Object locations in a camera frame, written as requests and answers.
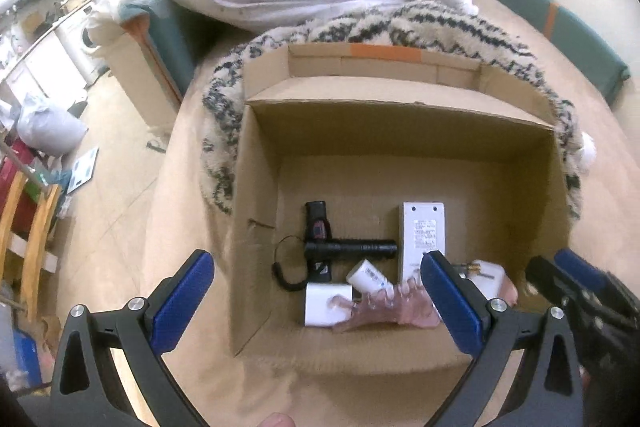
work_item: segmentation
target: white cylindrical battery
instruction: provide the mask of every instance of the white cylindrical battery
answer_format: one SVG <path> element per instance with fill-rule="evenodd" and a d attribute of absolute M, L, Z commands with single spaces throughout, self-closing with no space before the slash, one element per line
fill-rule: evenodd
<path fill-rule="evenodd" d="M 347 274 L 347 282 L 363 294 L 394 287 L 367 259 L 363 259 L 353 267 L 353 270 Z"/>

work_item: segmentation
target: white power strip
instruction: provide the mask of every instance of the white power strip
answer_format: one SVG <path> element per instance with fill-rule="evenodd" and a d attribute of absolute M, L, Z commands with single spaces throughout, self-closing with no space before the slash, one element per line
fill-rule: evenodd
<path fill-rule="evenodd" d="M 399 282 L 409 277 L 420 281 L 422 256 L 432 250 L 445 254 L 444 204 L 403 203 L 400 213 L 402 245 L 399 255 Z"/>

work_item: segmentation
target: blue container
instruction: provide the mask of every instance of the blue container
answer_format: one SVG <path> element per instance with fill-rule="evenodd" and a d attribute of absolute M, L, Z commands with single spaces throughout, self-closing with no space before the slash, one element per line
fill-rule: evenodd
<path fill-rule="evenodd" d="M 35 341 L 22 331 L 14 330 L 15 358 L 18 369 L 27 373 L 29 387 L 42 385 L 40 362 Z"/>

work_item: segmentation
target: cardboard box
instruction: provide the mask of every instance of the cardboard box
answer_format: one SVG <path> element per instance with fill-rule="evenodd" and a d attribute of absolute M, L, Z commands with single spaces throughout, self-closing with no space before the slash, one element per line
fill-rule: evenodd
<path fill-rule="evenodd" d="M 304 292 L 271 275 L 325 200 L 334 237 L 396 239 L 403 201 L 442 201 L 447 258 L 502 264 L 566 247 L 564 176 L 546 98 L 478 61 L 414 48 L 296 44 L 244 68 L 230 275 L 233 354 L 312 373 L 404 373 L 468 362 L 446 327 L 304 328 Z M 305 276 L 302 247 L 278 261 Z M 389 280 L 398 261 L 376 263 Z M 343 282 L 353 264 L 334 264 Z"/>

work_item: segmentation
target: cord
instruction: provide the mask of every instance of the cord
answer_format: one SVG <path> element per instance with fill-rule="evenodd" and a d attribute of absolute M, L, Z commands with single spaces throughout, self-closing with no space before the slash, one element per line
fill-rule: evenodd
<path fill-rule="evenodd" d="M 305 289 L 306 282 L 308 280 L 308 274 L 302 281 L 296 282 L 296 283 L 290 283 L 284 278 L 284 273 L 282 272 L 282 266 L 280 266 L 280 263 L 276 261 L 277 255 L 278 255 L 278 248 L 287 239 L 297 239 L 301 243 L 304 243 L 303 239 L 301 237 L 298 237 L 297 235 L 286 235 L 281 240 L 279 240 L 276 244 L 276 247 L 273 250 L 274 261 L 273 261 L 273 264 L 271 265 L 271 272 L 273 273 L 273 276 L 276 278 L 276 281 L 278 282 L 281 288 L 283 288 L 288 292 L 299 292 Z"/>

